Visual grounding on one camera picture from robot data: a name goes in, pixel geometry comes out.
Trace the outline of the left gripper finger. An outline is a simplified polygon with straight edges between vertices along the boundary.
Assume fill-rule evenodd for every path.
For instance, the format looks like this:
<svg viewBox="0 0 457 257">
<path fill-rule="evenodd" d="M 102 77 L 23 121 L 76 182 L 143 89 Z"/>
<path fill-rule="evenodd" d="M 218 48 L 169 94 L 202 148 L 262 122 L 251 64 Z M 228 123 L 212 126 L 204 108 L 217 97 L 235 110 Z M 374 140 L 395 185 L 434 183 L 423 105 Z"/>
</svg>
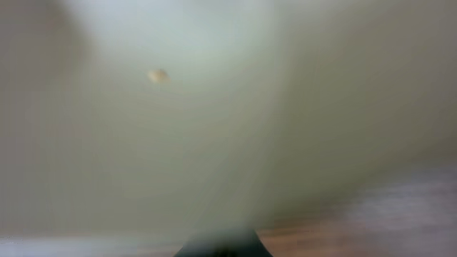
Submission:
<svg viewBox="0 0 457 257">
<path fill-rule="evenodd" d="M 225 230 L 193 236 L 174 257 L 273 257 L 255 230 Z"/>
</svg>

